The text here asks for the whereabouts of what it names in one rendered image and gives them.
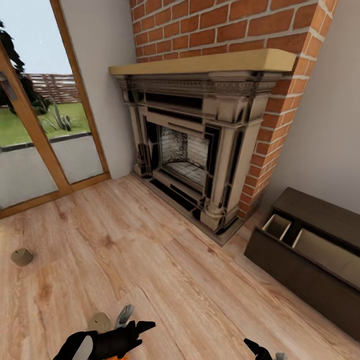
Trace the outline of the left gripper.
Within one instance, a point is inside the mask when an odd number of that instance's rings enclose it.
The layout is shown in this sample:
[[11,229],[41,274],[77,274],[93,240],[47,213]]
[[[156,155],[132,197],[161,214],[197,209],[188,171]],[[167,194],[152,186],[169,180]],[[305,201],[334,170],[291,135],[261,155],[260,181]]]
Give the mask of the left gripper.
[[105,360],[115,356],[118,359],[123,358],[129,350],[143,343],[142,339],[137,339],[139,335],[155,326],[154,321],[139,321],[136,325],[132,320],[124,328],[108,331],[110,347]]

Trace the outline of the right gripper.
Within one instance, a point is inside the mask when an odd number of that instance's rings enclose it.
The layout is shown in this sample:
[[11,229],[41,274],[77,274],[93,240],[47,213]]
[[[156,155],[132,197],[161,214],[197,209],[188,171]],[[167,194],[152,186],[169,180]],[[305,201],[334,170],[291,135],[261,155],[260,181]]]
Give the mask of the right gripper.
[[265,347],[259,346],[256,342],[247,338],[244,342],[256,355],[255,360],[273,360],[269,351]]

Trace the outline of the pillar candle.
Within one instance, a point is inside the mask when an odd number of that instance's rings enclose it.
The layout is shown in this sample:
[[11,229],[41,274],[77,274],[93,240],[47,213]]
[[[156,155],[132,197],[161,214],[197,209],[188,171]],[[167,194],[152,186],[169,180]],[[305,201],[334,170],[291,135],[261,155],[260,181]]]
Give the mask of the pillar candle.
[[28,265],[33,260],[33,255],[25,248],[14,251],[10,259],[19,267]]
[[88,323],[88,331],[97,331],[98,334],[104,334],[111,330],[111,321],[103,312],[95,314]]

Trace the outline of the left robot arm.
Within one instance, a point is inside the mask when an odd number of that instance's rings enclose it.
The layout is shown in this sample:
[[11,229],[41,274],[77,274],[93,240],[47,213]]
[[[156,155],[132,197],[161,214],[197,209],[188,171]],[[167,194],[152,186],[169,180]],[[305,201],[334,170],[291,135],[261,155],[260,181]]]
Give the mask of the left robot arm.
[[114,329],[105,333],[97,330],[80,331],[70,335],[53,360],[106,360],[117,356],[121,359],[129,351],[143,343],[139,335],[156,326],[154,321],[132,320],[126,322],[135,310],[126,305],[116,319]]

